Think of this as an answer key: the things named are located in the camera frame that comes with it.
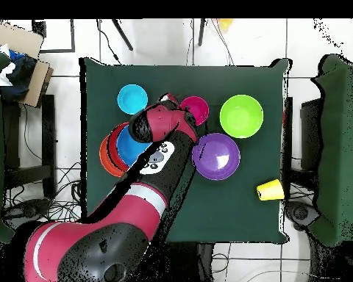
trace clothing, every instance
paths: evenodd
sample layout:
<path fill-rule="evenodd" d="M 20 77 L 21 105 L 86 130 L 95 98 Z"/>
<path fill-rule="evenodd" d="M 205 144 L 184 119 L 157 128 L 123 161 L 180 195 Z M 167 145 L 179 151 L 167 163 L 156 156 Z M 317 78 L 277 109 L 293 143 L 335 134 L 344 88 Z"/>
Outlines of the clothing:
<path fill-rule="evenodd" d="M 37 60 L 25 55 L 12 64 L 15 68 L 11 73 L 7 73 L 7 79 L 12 86 L 0 86 L 1 95 L 8 103 L 17 101 L 26 95 Z"/>
<path fill-rule="evenodd" d="M 8 56 L 12 61 L 17 60 L 17 59 L 21 58 L 21 57 L 24 56 L 24 55 L 25 55 L 25 53 L 18 53 L 18 52 L 14 52 L 14 51 L 8 49 L 8 54 L 7 54 L 7 56 Z"/>

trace red bowl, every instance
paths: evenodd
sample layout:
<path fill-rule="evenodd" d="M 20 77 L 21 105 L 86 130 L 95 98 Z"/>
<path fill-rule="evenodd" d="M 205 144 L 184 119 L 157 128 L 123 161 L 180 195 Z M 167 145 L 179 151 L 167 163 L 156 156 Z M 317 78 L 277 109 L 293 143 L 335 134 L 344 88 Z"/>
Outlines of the red bowl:
<path fill-rule="evenodd" d="M 111 175 L 116 177 L 122 177 L 124 172 L 117 168 L 113 163 L 111 163 L 108 152 L 107 152 L 107 141 L 109 135 L 101 143 L 101 147 L 99 148 L 99 159 L 101 160 L 101 164 L 104 169 Z"/>
<path fill-rule="evenodd" d="M 128 126 L 129 122 L 124 122 L 116 126 L 110 133 L 109 138 L 107 140 L 107 152 L 109 159 L 113 165 L 115 165 L 119 170 L 126 172 L 129 169 L 129 166 L 126 165 L 121 157 L 118 154 L 118 149 L 116 148 L 116 141 L 118 140 L 118 135 L 126 126 Z"/>

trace purple bowl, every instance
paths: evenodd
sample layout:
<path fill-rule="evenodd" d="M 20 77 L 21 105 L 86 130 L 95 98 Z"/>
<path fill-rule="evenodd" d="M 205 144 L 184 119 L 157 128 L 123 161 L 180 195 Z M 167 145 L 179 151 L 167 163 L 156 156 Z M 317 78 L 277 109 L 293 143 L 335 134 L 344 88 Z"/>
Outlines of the purple bowl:
<path fill-rule="evenodd" d="M 230 137 L 213 133 L 201 137 L 199 144 L 193 147 L 192 161 L 205 178 L 220 181 L 237 170 L 240 153 Z"/>

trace paper cup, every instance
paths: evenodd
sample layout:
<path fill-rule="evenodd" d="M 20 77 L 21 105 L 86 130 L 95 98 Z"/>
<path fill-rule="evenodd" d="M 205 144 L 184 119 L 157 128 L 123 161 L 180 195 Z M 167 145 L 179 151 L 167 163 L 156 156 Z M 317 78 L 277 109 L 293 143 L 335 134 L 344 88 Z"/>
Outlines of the paper cup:
<path fill-rule="evenodd" d="M 282 200 L 284 199 L 284 190 L 278 179 L 269 181 L 263 185 L 258 186 L 257 195 L 261 201 L 266 200 Z"/>

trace white tile floor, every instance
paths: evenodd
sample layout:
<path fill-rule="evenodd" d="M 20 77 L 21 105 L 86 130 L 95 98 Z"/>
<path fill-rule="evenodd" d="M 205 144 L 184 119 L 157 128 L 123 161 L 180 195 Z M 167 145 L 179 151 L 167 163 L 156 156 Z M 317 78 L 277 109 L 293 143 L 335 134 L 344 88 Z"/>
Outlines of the white tile floor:
<path fill-rule="evenodd" d="M 188 65 L 192 64 L 190 19 L 122 20 L 121 27 L 134 51 L 129 51 L 111 20 L 103 20 L 110 46 L 123 64 Z M 11 21 L 24 25 L 28 21 Z M 197 45 L 200 20 L 195 19 L 195 65 L 227 65 L 228 54 L 209 20 L 201 47 Z M 42 49 L 67 47 L 69 34 L 66 21 L 49 23 L 48 37 Z M 62 38 L 66 47 L 60 47 Z M 289 75 L 288 95 L 293 97 L 293 157 L 301 157 L 299 109 L 302 102 L 320 97 L 318 88 L 309 80 L 316 76 L 318 63 L 325 54 L 342 54 L 353 62 L 353 20 L 351 19 L 235 19 L 224 38 L 236 65 L 267 66 L 274 59 L 293 60 Z M 74 53 L 41 54 L 54 69 L 47 91 L 55 95 L 57 128 L 57 166 L 68 168 L 80 159 L 80 94 L 78 57 L 92 57 L 105 64 L 116 64 L 106 38 L 97 30 L 96 20 L 74 20 Z M 28 107 L 26 139 L 31 149 L 40 155 L 40 110 Z M 24 114 L 21 118 L 24 128 Z M 24 147 L 21 138 L 21 165 L 40 161 Z M 294 159 L 293 167 L 299 167 Z M 78 179 L 80 169 L 72 170 L 69 178 Z M 42 198 L 40 185 L 30 184 L 19 196 Z M 69 192 L 59 200 L 70 200 Z M 215 282 L 306 282 L 310 268 L 310 249 L 304 232 L 296 231 L 285 220 L 284 231 L 290 241 L 284 245 L 221 243 L 215 245 L 212 267 Z"/>

